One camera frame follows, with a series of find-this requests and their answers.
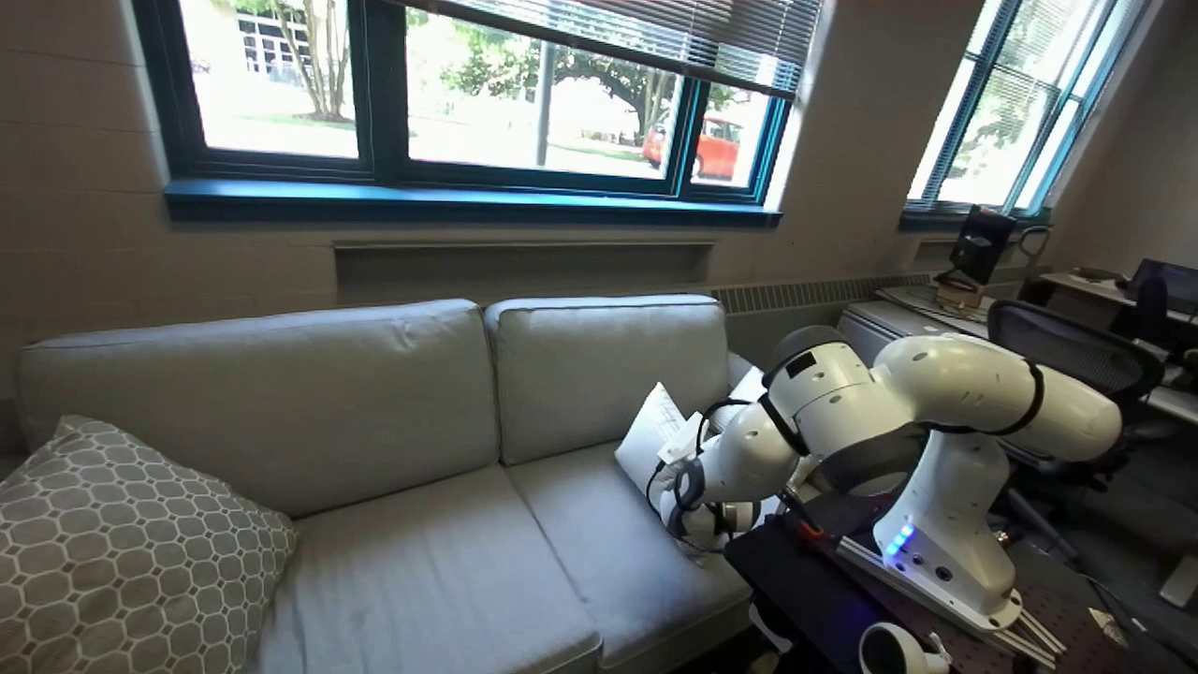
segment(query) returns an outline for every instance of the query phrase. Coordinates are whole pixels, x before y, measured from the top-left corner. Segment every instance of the couch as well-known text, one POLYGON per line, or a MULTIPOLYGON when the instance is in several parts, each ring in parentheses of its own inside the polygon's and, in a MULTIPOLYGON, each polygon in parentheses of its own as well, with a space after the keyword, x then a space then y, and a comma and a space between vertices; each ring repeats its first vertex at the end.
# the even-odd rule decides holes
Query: couch
POLYGON ((616 472, 642 392, 745 365, 710 297, 430 300, 82 335, 18 355, 25 445, 108 420, 287 513, 263 674, 675 671, 745 631, 616 472))

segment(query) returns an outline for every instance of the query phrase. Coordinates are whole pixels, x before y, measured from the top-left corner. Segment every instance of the throw pillow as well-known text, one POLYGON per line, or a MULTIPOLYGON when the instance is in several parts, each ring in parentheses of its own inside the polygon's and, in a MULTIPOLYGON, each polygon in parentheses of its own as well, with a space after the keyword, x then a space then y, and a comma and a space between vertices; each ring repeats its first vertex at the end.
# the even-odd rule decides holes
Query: throw pillow
POLYGON ((66 415, 0 482, 0 671, 246 671, 290 546, 287 517, 66 415))

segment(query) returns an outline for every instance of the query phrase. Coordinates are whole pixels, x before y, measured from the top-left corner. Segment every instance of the couch cushion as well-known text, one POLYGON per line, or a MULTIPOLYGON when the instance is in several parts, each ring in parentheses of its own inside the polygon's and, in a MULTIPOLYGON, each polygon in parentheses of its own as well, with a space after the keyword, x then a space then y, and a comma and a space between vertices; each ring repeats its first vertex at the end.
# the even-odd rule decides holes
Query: couch cushion
POLYGON ((66 415, 0 482, 0 671, 246 671, 287 517, 66 415))
POLYGON ((300 520, 263 674, 594 671, 594 631, 501 470, 300 520))
POLYGON ((488 327, 504 466, 621 438, 656 381, 686 412, 726 392, 710 297, 504 300, 488 327))
POLYGON ((318 513, 493 466, 493 376, 469 300, 46 340, 18 365, 28 445, 97 415, 239 495, 318 513))
POLYGON ((609 452, 612 445, 600 445, 509 472, 569 581, 592 603, 602 671, 656 657, 730 609, 747 609, 745 581, 719 556, 681 556, 609 452))

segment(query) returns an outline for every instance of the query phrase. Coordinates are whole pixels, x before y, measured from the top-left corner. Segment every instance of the computer monitor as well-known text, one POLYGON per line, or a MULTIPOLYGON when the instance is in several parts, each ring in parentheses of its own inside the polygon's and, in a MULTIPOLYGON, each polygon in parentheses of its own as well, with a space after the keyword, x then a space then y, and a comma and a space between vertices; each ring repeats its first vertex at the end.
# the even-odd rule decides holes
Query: computer monitor
POLYGON ((1164 281, 1167 312, 1179 312, 1179 315, 1193 315, 1198 312, 1198 271, 1174 266, 1174 262, 1162 262, 1162 257, 1142 257, 1134 266, 1134 276, 1125 281, 1125 297, 1139 297, 1148 276, 1164 281))
POLYGON ((1011 232, 1011 216, 968 211, 968 216, 957 229, 957 242, 949 247, 949 266, 968 281, 987 284, 1007 250, 1011 232))

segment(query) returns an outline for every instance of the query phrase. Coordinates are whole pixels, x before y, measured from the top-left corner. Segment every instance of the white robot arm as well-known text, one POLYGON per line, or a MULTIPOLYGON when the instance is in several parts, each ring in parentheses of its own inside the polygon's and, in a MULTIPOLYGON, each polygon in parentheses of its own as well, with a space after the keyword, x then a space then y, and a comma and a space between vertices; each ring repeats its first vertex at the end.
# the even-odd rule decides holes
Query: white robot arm
POLYGON ((1124 415, 1098 389, 1037 369, 987 340, 944 335, 892 340, 872 369, 830 340, 788 355, 763 379, 763 396, 740 403, 692 457, 664 466, 650 501, 664 523, 719 546, 751 523, 745 501, 797 500, 797 487, 833 452, 928 427, 928 445, 888 517, 877 520, 869 557, 877 573, 976 633, 1034 619, 1016 592, 1016 565, 987 530, 1007 482, 1004 445, 1069 466, 1109 452, 1124 415))
POLYGON ((892 340, 872 369, 848 346, 817 346, 780 365, 763 396, 740 403, 686 466, 664 470, 656 492, 681 495, 681 511, 780 492, 797 500, 828 457, 909 423, 1004 438, 1068 466, 1112 448, 1124 420, 1077 379, 957 335, 892 340))

